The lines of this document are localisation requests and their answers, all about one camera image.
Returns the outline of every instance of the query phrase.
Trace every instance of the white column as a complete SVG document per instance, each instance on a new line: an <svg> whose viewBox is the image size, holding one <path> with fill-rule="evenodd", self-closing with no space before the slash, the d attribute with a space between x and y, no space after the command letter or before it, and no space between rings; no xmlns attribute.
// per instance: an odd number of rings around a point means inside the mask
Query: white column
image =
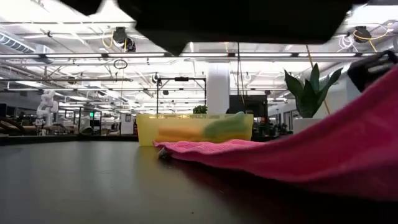
<svg viewBox="0 0 398 224"><path fill-rule="evenodd" d="M208 114L225 114L229 108L229 65L211 63L207 73Z"/></svg>

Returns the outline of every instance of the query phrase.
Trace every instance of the black object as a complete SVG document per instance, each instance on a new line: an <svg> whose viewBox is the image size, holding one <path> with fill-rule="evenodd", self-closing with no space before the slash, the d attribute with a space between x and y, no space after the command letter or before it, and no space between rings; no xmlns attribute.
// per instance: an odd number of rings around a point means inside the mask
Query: black object
<svg viewBox="0 0 398 224"><path fill-rule="evenodd" d="M372 38L371 33L366 29L366 26L357 26L355 27L355 35L360 36L360 37L364 37L364 38ZM358 38L356 36L354 36L354 40L357 43L366 43L368 40L366 39L361 39Z"/></svg>
<svg viewBox="0 0 398 224"><path fill-rule="evenodd" d="M0 118L5 118L7 115L7 104L0 103Z"/></svg>
<svg viewBox="0 0 398 224"><path fill-rule="evenodd" d="M117 27L115 31L113 31L113 40L119 44L123 44L127 39L126 28L125 27Z"/></svg>
<svg viewBox="0 0 398 224"><path fill-rule="evenodd" d="M347 74L360 92L388 72L398 62L394 52L386 50L351 64Z"/></svg>
<svg viewBox="0 0 398 224"><path fill-rule="evenodd" d="M126 34L125 27L117 27L113 32L113 40L119 44L123 44L122 49L126 48L127 52L136 51L136 43Z"/></svg>
<svg viewBox="0 0 398 224"><path fill-rule="evenodd" d="M267 95L245 95L244 105L241 95L229 96L229 113L237 113L243 111L245 113L253 114L255 118L268 117L268 102Z"/></svg>
<svg viewBox="0 0 398 224"><path fill-rule="evenodd" d="M90 15L100 1L63 0ZM153 43L178 55L189 42L256 42L322 44L330 39L353 4L367 0L181 1L119 0L137 21L137 29Z"/></svg>

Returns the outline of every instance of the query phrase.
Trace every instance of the translucent yellow container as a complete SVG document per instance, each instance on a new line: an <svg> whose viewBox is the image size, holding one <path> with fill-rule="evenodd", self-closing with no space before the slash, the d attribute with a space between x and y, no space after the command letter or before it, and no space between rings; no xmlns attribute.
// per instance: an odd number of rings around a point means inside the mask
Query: translucent yellow container
<svg viewBox="0 0 398 224"><path fill-rule="evenodd" d="M253 114L138 114L140 146L153 142L250 140Z"/></svg>

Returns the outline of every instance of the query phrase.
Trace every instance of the pink towel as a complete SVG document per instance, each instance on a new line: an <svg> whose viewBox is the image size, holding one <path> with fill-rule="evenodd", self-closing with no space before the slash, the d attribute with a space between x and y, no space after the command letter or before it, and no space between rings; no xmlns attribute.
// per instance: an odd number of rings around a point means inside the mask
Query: pink towel
<svg viewBox="0 0 398 224"><path fill-rule="evenodd" d="M161 142L176 159L309 190L398 200L398 67L316 125L270 142Z"/></svg>

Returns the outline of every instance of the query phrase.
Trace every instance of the metal frame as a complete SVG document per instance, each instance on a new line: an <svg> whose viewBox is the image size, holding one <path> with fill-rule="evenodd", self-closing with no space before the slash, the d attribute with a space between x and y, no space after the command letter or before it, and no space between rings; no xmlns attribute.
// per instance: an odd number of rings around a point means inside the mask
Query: metal frame
<svg viewBox="0 0 398 224"><path fill-rule="evenodd" d="M306 52L254 52L254 53L239 53L241 59L258 58L277 60L278 58L302 58L308 60L309 56ZM374 52L357 52L357 53L330 53L330 52L314 52L311 54L312 58L328 59L328 60L349 60L359 59L374 55ZM180 55L172 55L169 52L136 52L136 53L78 53L78 54L0 54L0 59L58 59L58 58L227 58L228 60L238 59L237 53L182 53ZM43 63L38 66L53 66L52 64Z"/></svg>
<svg viewBox="0 0 398 224"><path fill-rule="evenodd" d="M159 86L160 81L162 80L166 80L166 82L162 85ZM203 88L201 85L199 85L201 87L201 89L205 92L205 106L206 106L206 97L207 97L207 89L206 89L206 78L190 78L190 77L174 77L174 78L161 78L159 77L156 81L156 114L159 114L159 90L161 90L164 86L166 86L166 84L170 81L170 80L174 80L176 82L187 82L189 80L193 80L195 81L198 85L199 83L197 82L197 80L203 80L205 82L205 87ZM176 90L190 90L188 88L179 88Z"/></svg>

